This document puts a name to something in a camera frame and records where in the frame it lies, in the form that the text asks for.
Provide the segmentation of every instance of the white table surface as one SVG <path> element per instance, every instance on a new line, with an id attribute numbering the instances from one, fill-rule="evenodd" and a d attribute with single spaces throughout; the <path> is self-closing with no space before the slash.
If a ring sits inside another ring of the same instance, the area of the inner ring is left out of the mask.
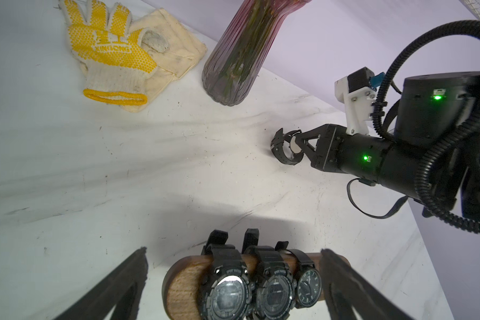
<path id="1" fill-rule="evenodd" d="M 264 69 L 241 105 L 219 105 L 201 85 L 208 55 L 138 114 L 92 101 L 55 7 L 0 2 L 0 320 L 57 316 L 141 246 L 150 268 L 138 319 L 164 319 L 165 273 L 216 228 L 237 247 L 246 228 L 263 245 L 329 247 L 412 317 L 453 318 L 409 205 L 370 219 L 347 199 L 352 176 L 271 154 L 279 128 L 344 125 L 344 113 Z M 400 196 L 352 190 L 374 214 Z M 326 304 L 298 317 L 328 318 Z"/>

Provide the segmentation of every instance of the glove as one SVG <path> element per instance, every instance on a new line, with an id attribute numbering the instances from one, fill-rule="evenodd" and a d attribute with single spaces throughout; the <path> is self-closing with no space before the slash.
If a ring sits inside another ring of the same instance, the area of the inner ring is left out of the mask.
<path id="1" fill-rule="evenodd" d="M 130 24 L 130 31 L 153 28 L 168 42 L 168 50 L 152 48 L 142 41 L 143 48 L 157 62 L 157 71 L 146 80 L 147 101 L 153 101 L 172 81 L 181 79 L 195 67 L 206 53 L 205 44 L 201 43 L 191 32 L 164 9 L 157 9 Z M 121 106 L 128 112 L 139 112 L 143 106 Z"/>
<path id="2" fill-rule="evenodd" d="M 147 103 L 144 82 L 157 64 L 140 45 L 146 42 L 159 52 L 168 43 L 152 28 L 127 34 L 131 22 L 128 8 L 116 3 L 112 12 L 97 0 L 88 0 L 87 19 L 73 0 L 59 0 L 69 25 L 72 54 L 88 70 L 83 94 L 114 105 L 139 106 Z"/>

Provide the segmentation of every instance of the watch face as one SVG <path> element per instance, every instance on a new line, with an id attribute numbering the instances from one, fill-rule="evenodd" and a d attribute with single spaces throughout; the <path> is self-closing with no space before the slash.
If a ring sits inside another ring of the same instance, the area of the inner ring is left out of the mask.
<path id="1" fill-rule="evenodd" d="M 318 271 L 309 269 L 304 272 L 297 283 L 297 297 L 303 307 L 314 305 L 322 292 L 322 281 Z"/>
<path id="2" fill-rule="evenodd" d="M 214 318 L 234 319 L 243 310 L 246 303 L 246 285 L 242 278 L 229 275 L 215 287 L 211 297 L 211 309 Z"/>
<path id="3" fill-rule="evenodd" d="M 263 295 L 262 306 L 265 314 L 276 316 L 284 312 L 292 300 L 291 284 L 282 275 L 276 275 L 269 279 Z"/>

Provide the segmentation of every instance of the glove cuff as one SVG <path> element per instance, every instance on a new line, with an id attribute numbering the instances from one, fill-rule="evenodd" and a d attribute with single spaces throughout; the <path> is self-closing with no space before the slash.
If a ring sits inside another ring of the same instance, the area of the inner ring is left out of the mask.
<path id="1" fill-rule="evenodd" d="M 146 73 L 128 67 L 86 61 L 88 73 L 84 96 L 113 105 L 140 106 L 147 103 Z"/>

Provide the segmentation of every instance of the analog watch face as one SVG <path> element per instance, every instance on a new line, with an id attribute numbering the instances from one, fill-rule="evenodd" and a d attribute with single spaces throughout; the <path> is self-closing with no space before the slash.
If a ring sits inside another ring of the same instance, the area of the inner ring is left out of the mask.
<path id="1" fill-rule="evenodd" d="M 315 269 L 309 269 L 297 283 L 297 297 L 303 307 L 314 305 L 322 291 L 322 281 Z"/>

